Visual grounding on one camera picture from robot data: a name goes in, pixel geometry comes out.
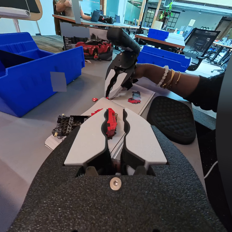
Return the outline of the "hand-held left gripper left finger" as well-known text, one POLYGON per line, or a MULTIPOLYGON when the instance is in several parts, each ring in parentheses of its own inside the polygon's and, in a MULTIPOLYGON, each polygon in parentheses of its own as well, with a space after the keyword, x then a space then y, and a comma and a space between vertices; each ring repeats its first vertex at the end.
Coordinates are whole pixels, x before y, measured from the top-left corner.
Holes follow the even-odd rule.
POLYGON ((104 108, 87 119, 80 127, 64 161, 65 166, 94 166, 97 170, 111 163, 108 148, 109 112, 104 108))

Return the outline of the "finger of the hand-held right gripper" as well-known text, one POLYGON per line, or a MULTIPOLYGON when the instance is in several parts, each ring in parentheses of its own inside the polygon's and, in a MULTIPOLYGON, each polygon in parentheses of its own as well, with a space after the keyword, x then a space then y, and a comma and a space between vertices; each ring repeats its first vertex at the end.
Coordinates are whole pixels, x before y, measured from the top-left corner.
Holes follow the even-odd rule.
POLYGON ((105 80, 104 96, 108 99, 110 99, 109 92, 113 86, 115 74, 115 70, 110 70, 105 80))
POLYGON ((122 89, 126 81, 130 80, 132 71, 127 70, 127 72, 115 71, 115 79, 113 86, 109 92, 110 99, 114 98, 122 89))

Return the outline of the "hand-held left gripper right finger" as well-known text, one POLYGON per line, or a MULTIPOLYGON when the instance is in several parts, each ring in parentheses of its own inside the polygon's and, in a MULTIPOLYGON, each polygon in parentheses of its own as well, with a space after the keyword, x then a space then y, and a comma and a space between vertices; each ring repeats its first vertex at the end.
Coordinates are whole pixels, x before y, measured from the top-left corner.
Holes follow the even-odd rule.
POLYGON ((136 170, 139 166, 148 171, 149 166, 167 164, 150 123, 128 108, 123 109, 123 122, 125 136, 120 156, 121 171, 128 171, 128 167, 136 170))

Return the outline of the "red and black lego car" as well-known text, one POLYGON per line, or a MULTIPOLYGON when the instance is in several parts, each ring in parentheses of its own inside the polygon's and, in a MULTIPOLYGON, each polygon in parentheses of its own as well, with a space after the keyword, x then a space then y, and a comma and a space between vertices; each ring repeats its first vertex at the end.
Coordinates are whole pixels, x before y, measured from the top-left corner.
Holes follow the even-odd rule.
MULTIPOLYGON (((52 130, 53 137, 58 137, 59 139, 64 136, 68 136, 75 128, 80 127, 88 118, 101 111, 98 109, 90 116, 65 116, 64 114, 59 115, 57 119, 57 125, 52 130)), ((108 140, 112 139, 116 135, 117 117, 118 114, 111 108, 108 108, 109 117, 107 122, 108 131, 106 132, 108 140)))

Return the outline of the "blue plastic bin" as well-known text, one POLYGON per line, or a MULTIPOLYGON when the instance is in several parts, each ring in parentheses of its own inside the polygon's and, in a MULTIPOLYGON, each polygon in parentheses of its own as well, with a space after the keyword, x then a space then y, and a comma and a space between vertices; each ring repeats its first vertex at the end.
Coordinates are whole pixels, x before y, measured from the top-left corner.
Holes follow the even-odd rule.
POLYGON ((192 63, 191 57, 146 45, 140 51, 137 59, 137 63, 140 64, 148 63, 161 67, 167 65, 169 69, 180 72, 185 72, 192 63))
POLYGON ((149 32, 147 34, 148 38, 157 39, 161 41, 165 41, 169 36, 169 32, 158 30, 158 29, 149 29, 149 32))
POLYGON ((0 34, 0 111, 22 117, 56 93, 51 72, 64 74, 69 84, 84 66, 82 47, 51 53, 28 32, 0 34))

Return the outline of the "lego instruction booklet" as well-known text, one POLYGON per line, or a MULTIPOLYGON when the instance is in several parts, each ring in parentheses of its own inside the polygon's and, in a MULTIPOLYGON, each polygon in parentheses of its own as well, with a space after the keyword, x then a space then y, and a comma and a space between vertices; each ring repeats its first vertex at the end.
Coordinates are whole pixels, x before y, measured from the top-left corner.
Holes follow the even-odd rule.
MULTIPOLYGON (((122 149, 123 137, 125 135, 123 109, 128 108, 136 114, 141 115, 148 103, 151 101, 154 94, 155 92, 134 84, 133 87, 131 87, 129 90, 122 90, 116 97, 111 100, 107 100, 104 97, 99 99, 90 109, 81 115, 72 115, 90 116, 91 113, 94 113, 98 109, 113 109, 118 114, 116 135, 114 135, 112 139, 108 140, 108 146, 111 157, 116 158, 119 151, 122 149)), ((53 135, 50 135, 45 140, 45 145, 51 150, 54 150, 65 138, 66 136, 59 139, 58 137, 53 137, 53 135)))

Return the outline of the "lego box red car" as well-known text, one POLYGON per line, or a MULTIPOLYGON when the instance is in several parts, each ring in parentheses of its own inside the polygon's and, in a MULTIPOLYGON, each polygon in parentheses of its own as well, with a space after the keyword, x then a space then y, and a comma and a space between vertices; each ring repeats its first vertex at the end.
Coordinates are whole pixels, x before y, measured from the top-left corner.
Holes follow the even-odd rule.
POLYGON ((98 50, 99 61, 111 61, 113 45, 107 39, 107 30, 95 27, 76 27, 75 30, 62 35, 64 48, 82 48, 86 60, 94 59, 93 50, 98 50))

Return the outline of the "person's right hand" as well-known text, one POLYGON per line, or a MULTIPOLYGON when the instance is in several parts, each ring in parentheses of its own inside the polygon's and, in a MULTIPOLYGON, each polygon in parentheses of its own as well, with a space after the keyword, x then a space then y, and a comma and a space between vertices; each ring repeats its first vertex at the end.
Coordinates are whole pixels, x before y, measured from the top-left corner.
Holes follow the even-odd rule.
POLYGON ((145 77, 158 84, 164 74, 164 68, 153 64, 137 64, 132 79, 145 77))

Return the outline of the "wooden desk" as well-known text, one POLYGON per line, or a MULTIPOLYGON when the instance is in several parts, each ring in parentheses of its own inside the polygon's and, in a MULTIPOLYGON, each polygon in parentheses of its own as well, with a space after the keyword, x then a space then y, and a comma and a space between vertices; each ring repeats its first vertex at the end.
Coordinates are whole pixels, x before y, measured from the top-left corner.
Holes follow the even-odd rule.
POLYGON ((129 29, 135 29, 138 30, 139 26, 135 26, 135 25, 129 25, 129 24, 121 24, 121 23, 114 23, 114 24, 108 24, 108 23, 103 23, 103 22, 92 22, 92 21, 88 21, 85 19, 80 19, 80 23, 75 22, 75 18, 74 17, 68 17, 68 16, 60 16, 60 15, 52 15, 54 18, 58 18, 60 20, 63 20, 65 22, 69 22, 69 23, 74 23, 74 24, 78 24, 78 25, 86 25, 86 26, 102 26, 102 27, 117 27, 117 28, 129 28, 129 29))
POLYGON ((169 46, 169 47, 174 47, 174 48, 179 48, 179 49, 184 49, 185 48, 184 41, 181 41, 181 40, 178 40, 178 39, 174 39, 174 42, 167 42, 167 41, 162 41, 162 40, 158 40, 158 39, 153 39, 153 38, 147 37, 147 36, 145 36, 143 34, 135 34, 135 38, 136 39, 141 39, 141 40, 145 41, 149 45, 153 45, 154 43, 156 43, 156 44, 166 45, 166 46, 169 46))

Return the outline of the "black quilted pad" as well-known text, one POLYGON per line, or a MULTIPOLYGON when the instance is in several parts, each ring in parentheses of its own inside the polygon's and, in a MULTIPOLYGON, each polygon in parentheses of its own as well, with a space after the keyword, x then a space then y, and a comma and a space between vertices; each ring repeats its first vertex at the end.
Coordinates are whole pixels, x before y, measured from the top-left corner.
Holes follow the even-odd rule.
POLYGON ((165 96, 155 97, 148 111, 147 121, 178 144, 189 145, 196 138, 193 113, 180 101, 165 96))

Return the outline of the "black bag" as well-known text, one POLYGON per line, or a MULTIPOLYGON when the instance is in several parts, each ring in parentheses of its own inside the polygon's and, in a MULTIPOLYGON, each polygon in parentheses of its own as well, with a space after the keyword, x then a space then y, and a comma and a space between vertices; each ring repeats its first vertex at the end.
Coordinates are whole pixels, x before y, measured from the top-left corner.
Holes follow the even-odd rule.
POLYGON ((107 23, 107 24, 114 24, 116 22, 116 19, 112 16, 107 16, 107 15, 100 15, 99 16, 99 19, 98 19, 99 22, 102 22, 102 23, 107 23))

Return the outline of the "black laptop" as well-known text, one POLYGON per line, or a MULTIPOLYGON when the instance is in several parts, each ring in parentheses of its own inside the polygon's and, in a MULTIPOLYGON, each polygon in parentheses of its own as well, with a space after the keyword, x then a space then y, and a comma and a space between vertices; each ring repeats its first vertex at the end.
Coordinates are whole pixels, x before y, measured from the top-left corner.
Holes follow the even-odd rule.
POLYGON ((92 15, 91 15, 91 22, 98 22, 100 15, 102 14, 102 11, 99 10, 94 10, 92 15))

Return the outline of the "green potted plant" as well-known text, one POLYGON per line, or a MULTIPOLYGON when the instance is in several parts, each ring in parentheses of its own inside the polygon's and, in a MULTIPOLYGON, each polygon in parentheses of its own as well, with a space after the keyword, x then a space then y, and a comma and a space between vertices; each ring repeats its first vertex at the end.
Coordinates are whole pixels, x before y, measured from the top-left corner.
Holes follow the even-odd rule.
POLYGON ((173 0, 166 0, 165 1, 165 4, 164 4, 165 10, 161 10, 161 13, 159 15, 160 20, 167 18, 167 17, 169 18, 170 16, 173 15, 172 4, 173 4, 173 0))

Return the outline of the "black mesh office chair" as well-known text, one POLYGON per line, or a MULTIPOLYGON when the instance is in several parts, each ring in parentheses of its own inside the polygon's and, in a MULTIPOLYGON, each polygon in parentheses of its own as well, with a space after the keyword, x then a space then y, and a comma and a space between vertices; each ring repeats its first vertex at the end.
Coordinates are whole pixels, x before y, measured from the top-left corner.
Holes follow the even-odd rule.
POLYGON ((204 55, 220 32, 221 31, 203 30, 198 28, 193 29, 185 43, 185 48, 183 49, 183 54, 186 57, 192 58, 192 62, 187 68, 188 71, 195 71, 199 67, 202 60, 205 59, 204 55))

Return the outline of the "black panel on wooden easel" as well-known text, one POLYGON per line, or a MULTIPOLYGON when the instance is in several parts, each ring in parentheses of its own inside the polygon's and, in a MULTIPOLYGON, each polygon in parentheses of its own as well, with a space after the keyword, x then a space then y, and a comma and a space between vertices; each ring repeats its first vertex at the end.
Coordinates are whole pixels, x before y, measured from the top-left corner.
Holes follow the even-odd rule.
POLYGON ((42 5, 39 0, 1 0, 0 18, 12 19, 16 32, 20 32, 18 20, 35 21, 40 32, 38 20, 42 17, 42 5))

